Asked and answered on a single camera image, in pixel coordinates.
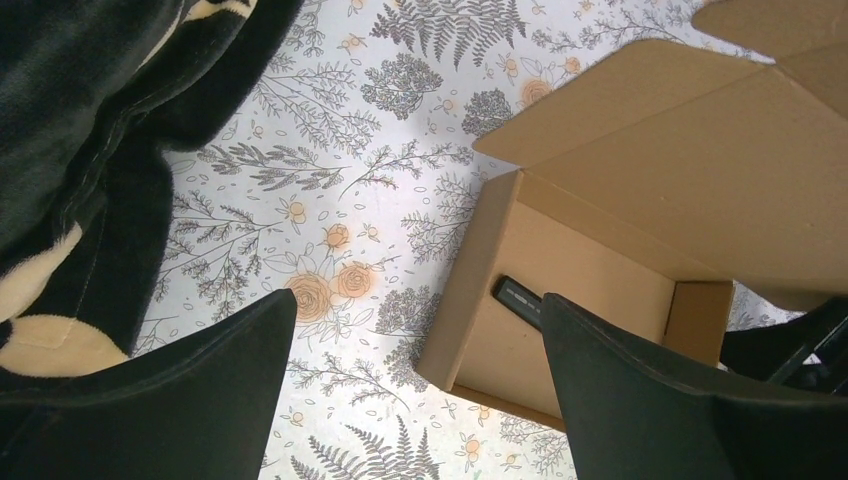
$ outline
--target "floral bedsheet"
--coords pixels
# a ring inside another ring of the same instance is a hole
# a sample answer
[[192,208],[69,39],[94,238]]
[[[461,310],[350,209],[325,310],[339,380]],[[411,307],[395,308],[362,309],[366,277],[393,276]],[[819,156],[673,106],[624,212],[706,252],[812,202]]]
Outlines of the floral bedsheet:
[[[225,131],[170,158],[174,223],[137,354],[277,288],[300,304],[260,478],[575,477],[565,435],[412,364],[483,181],[471,142],[639,38],[756,57],[688,0],[306,0]],[[740,289],[731,328],[785,321]]]

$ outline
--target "floral pattern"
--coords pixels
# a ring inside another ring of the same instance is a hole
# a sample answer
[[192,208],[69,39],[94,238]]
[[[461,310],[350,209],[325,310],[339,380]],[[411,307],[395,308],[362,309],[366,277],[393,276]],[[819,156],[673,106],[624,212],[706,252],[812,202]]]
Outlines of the floral pattern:
[[[278,288],[297,332],[260,478],[574,478],[565,435],[413,365],[483,183],[471,143],[697,0],[306,0],[218,138],[169,158],[175,211],[136,355]],[[795,315],[739,288],[730,328]]]

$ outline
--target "fleece blanket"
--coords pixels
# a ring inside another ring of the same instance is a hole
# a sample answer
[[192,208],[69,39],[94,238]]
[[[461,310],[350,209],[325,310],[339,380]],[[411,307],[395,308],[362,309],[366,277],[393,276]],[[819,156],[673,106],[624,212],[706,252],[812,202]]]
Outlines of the fleece blanket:
[[0,4],[0,394],[131,354],[197,149],[300,0]]

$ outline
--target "cardboard flap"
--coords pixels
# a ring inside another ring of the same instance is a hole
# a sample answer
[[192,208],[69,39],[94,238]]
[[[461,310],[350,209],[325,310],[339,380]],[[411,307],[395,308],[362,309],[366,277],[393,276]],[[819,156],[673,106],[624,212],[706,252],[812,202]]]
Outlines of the cardboard flap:
[[530,168],[753,74],[762,65],[664,40],[626,45],[474,144]]
[[848,41],[848,0],[729,0],[699,10],[692,25],[780,63]]

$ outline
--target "bed sheet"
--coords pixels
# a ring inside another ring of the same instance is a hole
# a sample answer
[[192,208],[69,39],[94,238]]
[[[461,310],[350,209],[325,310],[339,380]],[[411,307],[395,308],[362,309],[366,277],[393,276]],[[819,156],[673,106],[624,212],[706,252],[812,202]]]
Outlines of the bed sheet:
[[[355,478],[574,478],[565,435],[412,370],[480,186],[513,168],[471,142],[633,40],[756,57],[692,30],[700,5],[306,0],[219,137],[169,158],[174,223],[136,354],[291,288],[260,478],[354,478],[366,460]],[[740,288],[730,328],[792,315]]]

